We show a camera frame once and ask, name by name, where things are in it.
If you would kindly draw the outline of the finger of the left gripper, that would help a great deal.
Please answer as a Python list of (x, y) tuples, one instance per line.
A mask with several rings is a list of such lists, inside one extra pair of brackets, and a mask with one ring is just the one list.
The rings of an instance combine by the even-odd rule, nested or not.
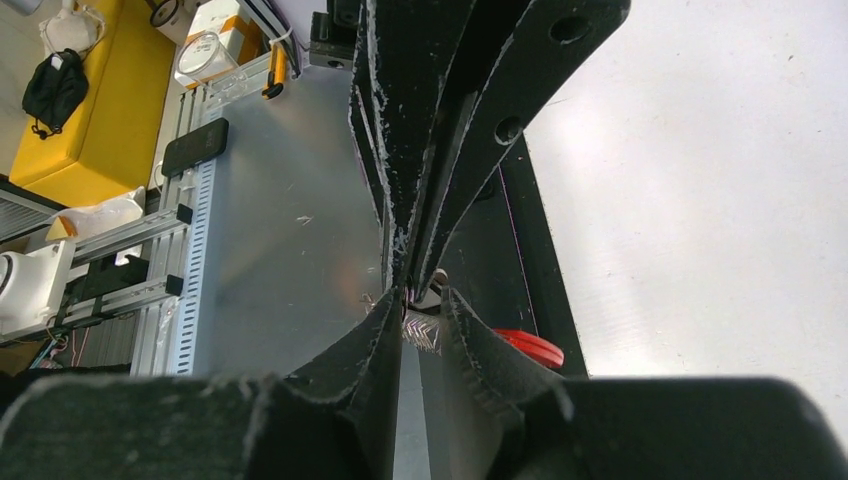
[(531, 1), (459, 114), (428, 202), (410, 291), (424, 293), (449, 237), (529, 122), (626, 20), (627, 1)]
[(349, 124), (382, 235), (387, 289), (416, 291), (414, 263), (434, 129), (472, 1), (364, 1)]

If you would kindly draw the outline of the grey red keyring holder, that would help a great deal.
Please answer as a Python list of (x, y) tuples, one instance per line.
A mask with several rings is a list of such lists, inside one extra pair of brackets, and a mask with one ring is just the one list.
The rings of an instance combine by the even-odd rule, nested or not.
[(509, 349), (537, 365), (557, 370), (566, 364), (564, 351), (554, 343), (520, 329), (490, 328), (469, 303), (454, 291), (441, 268), (426, 287), (424, 299), (404, 305), (401, 338), (422, 352), (440, 356), (447, 346)]

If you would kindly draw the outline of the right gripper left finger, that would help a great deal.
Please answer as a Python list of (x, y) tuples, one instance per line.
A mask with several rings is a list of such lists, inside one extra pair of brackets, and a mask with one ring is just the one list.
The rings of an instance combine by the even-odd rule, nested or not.
[(388, 479), (402, 295), (285, 376), (55, 374), (1, 420), (5, 479)]

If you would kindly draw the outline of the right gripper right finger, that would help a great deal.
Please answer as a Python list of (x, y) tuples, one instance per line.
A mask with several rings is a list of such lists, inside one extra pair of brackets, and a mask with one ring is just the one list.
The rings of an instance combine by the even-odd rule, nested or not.
[(442, 354), (457, 479), (843, 479), (819, 409), (770, 378), (567, 379), (509, 349)]

